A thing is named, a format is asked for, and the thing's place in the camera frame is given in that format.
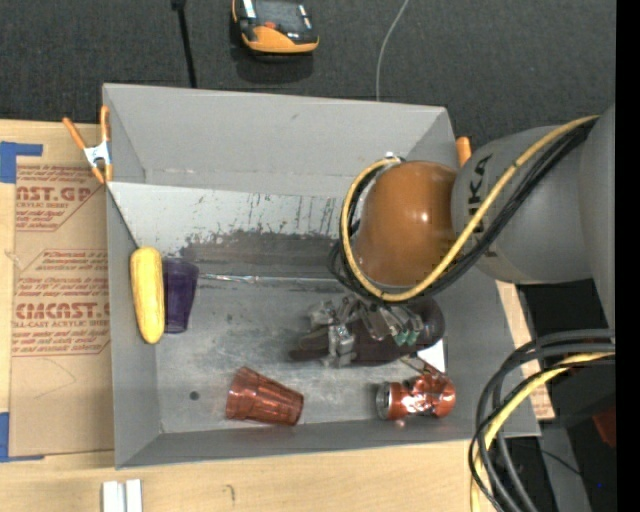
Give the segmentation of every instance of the wooden surface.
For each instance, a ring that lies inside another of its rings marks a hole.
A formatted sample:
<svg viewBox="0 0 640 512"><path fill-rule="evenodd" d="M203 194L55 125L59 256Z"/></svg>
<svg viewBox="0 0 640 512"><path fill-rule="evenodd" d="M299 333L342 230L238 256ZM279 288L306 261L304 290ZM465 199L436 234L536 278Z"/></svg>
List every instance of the wooden surface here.
<svg viewBox="0 0 640 512"><path fill-rule="evenodd" d="M504 283L502 281L496 281L496 285L498 287L498 293L500 294L500 300L502 301L502 307L507 317L507 322L509 323L513 344L516 347L521 347L531 341L535 333L533 332L531 322L528 321L525 315L523 302L519 296L518 289L514 284ZM530 377L541 369L540 364L535 359L523 364L520 368L522 369L524 378ZM546 386L539 386L533 390L531 394L531 404L538 420L552 420L555 418L555 411L553 410L551 397L549 396Z"/></svg>
<svg viewBox="0 0 640 512"><path fill-rule="evenodd" d="M98 127L79 128L87 143L95 144ZM57 161L69 152L77 157L79 151L62 123L0 121L0 140L46 140L44 157ZM7 278L0 275L6 309ZM0 355L8 350L5 332ZM8 370L5 357L0 363L0 399L7 396ZM470 509L467 450L467 441L456 441L121 471L113 469L113 452L49 456L0 464L0 510L98 512L103 482L141 479L145 512L462 512ZM483 507L491 509L486 502Z"/></svg>

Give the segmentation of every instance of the yellow cable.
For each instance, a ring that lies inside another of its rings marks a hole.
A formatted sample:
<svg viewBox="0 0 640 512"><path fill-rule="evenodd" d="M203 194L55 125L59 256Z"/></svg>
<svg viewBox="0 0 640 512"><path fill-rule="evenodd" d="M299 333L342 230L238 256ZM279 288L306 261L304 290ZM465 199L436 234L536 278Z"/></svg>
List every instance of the yellow cable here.
<svg viewBox="0 0 640 512"><path fill-rule="evenodd" d="M586 361L594 361L596 359L601 359L603 357L611 356L610 352L594 352L593 354L576 354L574 356L567 357L557 363L556 366L562 365L575 365L577 363L583 363ZM537 378L533 379L529 384L527 384L523 389L521 389L518 393L516 393L511 400L507 403L502 411L489 423L489 428L484 436L485 445L487 450L491 447L493 440L495 439L498 431L502 427L502 425L509 419L513 411L522 403L522 401L527 398L535 388L544 384L545 382L553 379L556 375L567 371L570 367L562 367L549 369L544 372L541 372ZM473 459L473 465L476 468L478 474L482 470L482 460L480 458L479 453L476 452L476 455ZM471 510L476 512L480 510L480 489L478 484L471 477Z"/></svg>
<svg viewBox="0 0 640 512"><path fill-rule="evenodd" d="M552 142L557 137L564 135L565 133L573 130L575 127L587 123L592 119L595 119L598 116L588 116L580 119L576 119L571 121L565 125L562 125L549 133L547 133L544 137L533 143L529 148L527 148L524 153L522 153L511 166L507 168L507 170L502 174L498 182L493 186L493 188L487 194L487 197L482 202L476 213L473 215L469 223L463 229L460 236L451 246L449 252L444 256L442 261L436 266L435 269L429 274L423 281L418 283L416 286L410 288L407 291L399 292L399 293L391 293L385 292L384 290L375 286L360 270L358 264L355 261L355 257L353 256L353 251L351 249L351 241L347 234L349 233L349 207L351 205L351 201L353 200L353 195L355 193L358 185L364 180L369 174L374 171L377 171L382 163L390 163L394 160L394 158L387 158L383 160L379 160L375 162L373 165L369 166L367 169L362 171L351 184L349 190L347 191L347 195L345 197L344 203L342 205L342 211L340 214L340 228L343 234L342 236L342 247L344 249L344 254L347 259L347 264L349 268L358 279L360 284L367 290L370 294L378 297L386 302L402 302L409 300L416 295L423 292L427 287L429 287L440 275L446 270L447 266L453 261L453 259L457 256L458 252L462 249L462 246L467 242L473 230L476 226L481 222L482 217L484 217L485 213L489 209L489 207L493 204L493 202L498 197L498 194L502 191L502 189L506 186L509 180L513 177L516 171L522 167L529 159L531 159L542 147L546 144ZM401 160L399 158L395 158L395 160L399 163Z"/></svg>

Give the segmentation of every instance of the dark stain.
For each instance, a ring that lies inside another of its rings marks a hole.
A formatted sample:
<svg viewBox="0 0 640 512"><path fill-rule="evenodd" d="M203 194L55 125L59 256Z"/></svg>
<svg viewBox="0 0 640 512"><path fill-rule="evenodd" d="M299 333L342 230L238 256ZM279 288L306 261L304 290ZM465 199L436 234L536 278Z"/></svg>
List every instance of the dark stain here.
<svg viewBox="0 0 640 512"><path fill-rule="evenodd" d="M206 242L187 239L185 259L206 263L253 263L260 265L325 266L327 254L335 240L317 233L297 235L265 231L236 230L216 235Z"/></svg>
<svg viewBox="0 0 640 512"><path fill-rule="evenodd" d="M228 489L229 494L231 495L231 503L235 507L236 506L236 490L233 488L233 485L225 485L225 491Z"/></svg>

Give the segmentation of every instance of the gray bin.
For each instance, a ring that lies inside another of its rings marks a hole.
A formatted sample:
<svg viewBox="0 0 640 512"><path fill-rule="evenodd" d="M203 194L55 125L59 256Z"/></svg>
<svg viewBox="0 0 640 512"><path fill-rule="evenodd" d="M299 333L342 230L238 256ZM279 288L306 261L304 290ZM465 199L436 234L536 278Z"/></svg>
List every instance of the gray bin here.
<svg viewBox="0 0 640 512"><path fill-rule="evenodd" d="M441 107L106 84L116 467L469 439L480 391L513 342L495 282L472 269L436 297L458 402L446 418L377 418L379 383L414 375L293 363L306 310L344 289L328 273L347 188L393 152L454 168ZM129 257L139 245L200 267L189 329L139 335ZM249 366L304 394L295 427L227 420L233 374ZM530 405L508 424L537 434Z"/></svg>

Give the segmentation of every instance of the cardboard box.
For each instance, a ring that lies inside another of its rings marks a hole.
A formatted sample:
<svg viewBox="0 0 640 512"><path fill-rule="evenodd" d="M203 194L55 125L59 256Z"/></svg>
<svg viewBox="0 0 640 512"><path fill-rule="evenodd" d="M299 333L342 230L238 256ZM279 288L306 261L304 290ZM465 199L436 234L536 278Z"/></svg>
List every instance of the cardboard box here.
<svg viewBox="0 0 640 512"><path fill-rule="evenodd" d="M95 126L79 129L96 140ZM105 188L62 123L3 122L0 135L42 149L17 157L3 229L12 279L2 304L11 319L9 455L111 449Z"/></svg>

